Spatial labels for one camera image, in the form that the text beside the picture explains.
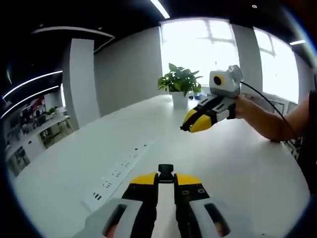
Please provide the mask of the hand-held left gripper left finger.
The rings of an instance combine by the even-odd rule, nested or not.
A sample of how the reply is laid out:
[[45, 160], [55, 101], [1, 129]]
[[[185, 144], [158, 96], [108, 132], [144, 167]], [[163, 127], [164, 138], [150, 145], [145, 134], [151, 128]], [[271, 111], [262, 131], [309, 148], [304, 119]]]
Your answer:
[[75, 238], [150, 238], [157, 218], [158, 173], [134, 178], [121, 198], [94, 211]]

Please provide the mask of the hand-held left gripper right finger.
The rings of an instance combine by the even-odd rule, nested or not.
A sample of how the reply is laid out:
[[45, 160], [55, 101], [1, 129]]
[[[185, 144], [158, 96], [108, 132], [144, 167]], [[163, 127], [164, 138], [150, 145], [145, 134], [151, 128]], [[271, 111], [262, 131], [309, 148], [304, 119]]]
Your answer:
[[176, 221], [182, 238], [228, 238], [233, 227], [194, 176], [174, 174]]

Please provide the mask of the person's right hand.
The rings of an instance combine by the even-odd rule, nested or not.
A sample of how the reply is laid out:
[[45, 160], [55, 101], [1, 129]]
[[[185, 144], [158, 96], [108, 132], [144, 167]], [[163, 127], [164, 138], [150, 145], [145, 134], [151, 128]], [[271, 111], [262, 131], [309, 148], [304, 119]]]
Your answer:
[[253, 120], [263, 114], [263, 109], [243, 96], [235, 98], [235, 115], [238, 119]]

